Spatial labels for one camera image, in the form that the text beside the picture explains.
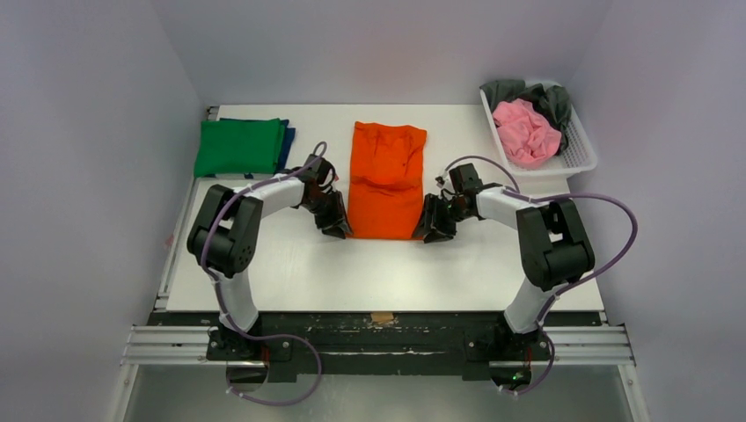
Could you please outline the orange t shirt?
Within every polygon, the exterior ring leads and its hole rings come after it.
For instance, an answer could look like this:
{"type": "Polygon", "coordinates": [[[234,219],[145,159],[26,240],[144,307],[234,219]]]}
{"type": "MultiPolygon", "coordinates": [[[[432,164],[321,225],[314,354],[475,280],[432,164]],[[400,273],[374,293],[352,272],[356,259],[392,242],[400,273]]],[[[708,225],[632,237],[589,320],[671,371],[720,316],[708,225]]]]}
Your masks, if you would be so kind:
{"type": "Polygon", "coordinates": [[[427,138],[426,130],[413,126],[355,123],[347,208],[354,237],[415,238],[427,138]]]}

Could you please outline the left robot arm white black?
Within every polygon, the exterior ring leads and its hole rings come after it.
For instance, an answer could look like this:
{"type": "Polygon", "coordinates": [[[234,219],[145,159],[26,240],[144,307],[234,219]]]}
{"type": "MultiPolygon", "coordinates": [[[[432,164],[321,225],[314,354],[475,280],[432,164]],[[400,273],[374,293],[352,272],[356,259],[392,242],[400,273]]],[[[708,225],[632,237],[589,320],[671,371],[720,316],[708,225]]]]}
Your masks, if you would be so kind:
{"type": "Polygon", "coordinates": [[[262,336],[252,329],[259,311],[248,276],[262,220],[285,208],[301,207],[313,215],[322,234],[351,236],[342,193],[334,187],[336,178],[328,160],[311,154],[304,166],[243,188],[213,185],[208,189],[186,246],[210,278],[219,320],[233,330],[228,347],[239,359],[254,358],[262,347],[262,336]]]}

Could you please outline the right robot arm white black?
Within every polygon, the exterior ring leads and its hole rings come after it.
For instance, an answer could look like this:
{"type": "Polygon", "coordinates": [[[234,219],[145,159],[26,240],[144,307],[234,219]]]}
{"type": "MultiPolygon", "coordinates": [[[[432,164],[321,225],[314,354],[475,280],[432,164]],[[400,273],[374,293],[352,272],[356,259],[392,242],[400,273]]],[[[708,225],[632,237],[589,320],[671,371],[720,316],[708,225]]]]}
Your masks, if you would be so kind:
{"type": "Polygon", "coordinates": [[[538,337],[550,300],[595,267],[595,253],[572,200],[535,200],[508,186],[486,184],[472,164],[459,165],[449,176],[450,189],[425,195],[413,237],[426,244],[448,241],[457,224],[470,218],[516,231],[524,279],[494,334],[496,351],[514,358],[538,337]]]}

